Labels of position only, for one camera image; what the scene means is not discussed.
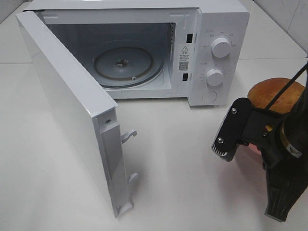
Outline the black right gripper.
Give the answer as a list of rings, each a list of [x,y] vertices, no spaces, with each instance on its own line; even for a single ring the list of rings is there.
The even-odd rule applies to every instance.
[[[243,117],[237,146],[252,144],[261,152],[268,198],[265,215],[285,222],[308,187],[308,157],[287,156],[280,138],[282,114],[255,107],[237,107],[237,111]]]

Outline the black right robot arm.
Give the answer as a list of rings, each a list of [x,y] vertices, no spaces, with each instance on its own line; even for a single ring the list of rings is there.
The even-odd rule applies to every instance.
[[[308,89],[287,78],[254,85],[230,108],[234,144],[260,151],[266,172],[266,215],[280,222],[308,187]]]

